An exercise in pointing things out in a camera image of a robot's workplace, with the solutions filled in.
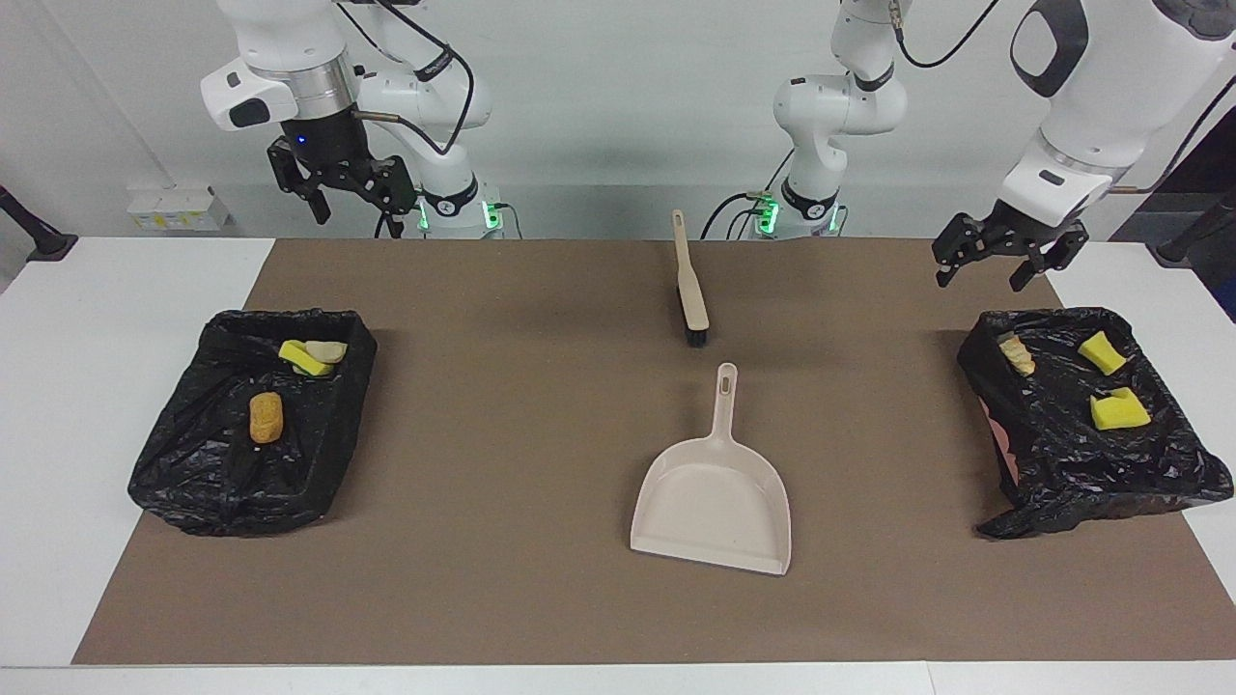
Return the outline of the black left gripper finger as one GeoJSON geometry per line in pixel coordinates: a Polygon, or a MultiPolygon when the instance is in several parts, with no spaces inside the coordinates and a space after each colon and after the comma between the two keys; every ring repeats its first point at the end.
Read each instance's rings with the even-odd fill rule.
{"type": "Polygon", "coordinates": [[[1009,277],[1010,289],[1020,293],[1037,276],[1065,270],[1088,241],[1089,232],[1082,223],[1072,223],[1051,242],[1021,241],[1017,251],[1023,262],[1009,277]]]}
{"type": "Polygon", "coordinates": [[[963,265],[993,256],[984,220],[958,211],[932,241],[936,282],[946,289],[963,265]]]}

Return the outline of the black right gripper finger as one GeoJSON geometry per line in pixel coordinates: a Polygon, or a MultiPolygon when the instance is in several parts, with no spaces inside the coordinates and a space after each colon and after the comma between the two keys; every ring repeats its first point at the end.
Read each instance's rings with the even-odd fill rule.
{"type": "Polygon", "coordinates": [[[362,199],[379,211],[375,226],[375,237],[381,237],[387,230],[391,237],[402,237],[405,232],[403,216],[409,214],[418,202],[418,190],[405,160],[400,155],[386,158],[367,160],[362,167],[365,176],[362,199]]]}
{"type": "Polygon", "coordinates": [[[321,192],[321,176],[304,176],[299,161],[287,137],[274,139],[267,147],[267,158],[274,176],[274,183],[284,193],[293,193],[305,202],[319,225],[326,224],[331,211],[321,192]]]}

